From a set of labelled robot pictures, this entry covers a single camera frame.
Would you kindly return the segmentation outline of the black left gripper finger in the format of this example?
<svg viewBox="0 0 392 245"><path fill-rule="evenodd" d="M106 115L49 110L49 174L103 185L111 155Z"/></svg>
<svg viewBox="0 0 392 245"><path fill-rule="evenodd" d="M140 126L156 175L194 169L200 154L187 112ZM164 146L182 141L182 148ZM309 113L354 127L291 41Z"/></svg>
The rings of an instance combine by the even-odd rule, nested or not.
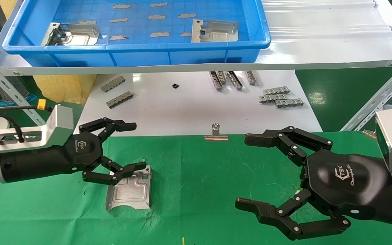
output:
<svg viewBox="0 0 392 245"><path fill-rule="evenodd" d="M94 132L97 130L102 130L99 133L98 138L100 143L104 143L104 141L109 138L110 135L114 132L126 132L126 131L134 131L137 129L137 124L135 122L126 123L123 120L112 120L110 118L100 118L86 124L82 124L78 127L79 133L83 132Z"/></svg>
<svg viewBox="0 0 392 245"><path fill-rule="evenodd" d="M99 164L108 169L112 175L94 172L93 170L96 169ZM146 166L146 162L131 163L126 166L121 166L108 157L101 157L97 163L94 163L83 171L82 179L85 182L115 186L122 179L131 177L135 171L143 170Z"/></svg>

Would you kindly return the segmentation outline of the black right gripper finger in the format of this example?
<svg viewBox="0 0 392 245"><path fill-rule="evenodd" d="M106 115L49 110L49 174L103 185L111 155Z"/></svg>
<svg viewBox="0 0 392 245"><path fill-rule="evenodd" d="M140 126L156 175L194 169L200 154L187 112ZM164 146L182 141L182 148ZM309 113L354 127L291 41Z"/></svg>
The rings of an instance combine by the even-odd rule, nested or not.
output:
<svg viewBox="0 0 392 245"><path fill-rule="evenodd" d="M237 198L235 208L254 213L261 224L276 227L289 240L303 240L343 233L350 227L350 221L339 214L337 209L329 209L327 220L299 224L290 215L308 203L312 193L303 189L278 208L270 203L246 198Z"/></svg>
<svg viewBox="0 0 392 245"><path fill-rule="evenodd" d="M331 150L333 146L329 139L293 126L281 130L265 130L262 134L246 134L244 143L247 146L276 147L296 166L304 166L307 158L307 153L300 146L314 152Z"/></svg>

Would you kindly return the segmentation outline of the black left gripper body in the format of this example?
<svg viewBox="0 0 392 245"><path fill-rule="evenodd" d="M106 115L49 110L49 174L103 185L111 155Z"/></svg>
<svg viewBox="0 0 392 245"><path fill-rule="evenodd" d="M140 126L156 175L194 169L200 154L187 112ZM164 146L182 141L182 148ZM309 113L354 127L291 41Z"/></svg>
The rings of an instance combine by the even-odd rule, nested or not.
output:
<svg viewBox="0 0 392 245"><path fill-rule="evenodd" d="M0 154L6 183L92 170L102 157L102 141L90 132L71 135L62 145Z"/></svg>

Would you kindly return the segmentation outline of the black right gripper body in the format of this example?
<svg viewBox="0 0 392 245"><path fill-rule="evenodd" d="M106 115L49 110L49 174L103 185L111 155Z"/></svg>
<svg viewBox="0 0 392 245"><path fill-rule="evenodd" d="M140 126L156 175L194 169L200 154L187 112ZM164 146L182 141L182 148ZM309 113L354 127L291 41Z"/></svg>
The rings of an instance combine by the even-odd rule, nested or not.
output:
<svg viewBox="0 0 392 245"><path fill-rule="evenodd" d="M326 149L307 157L304 188L318 211L392 224L392 176L382 158Z"/></svg>

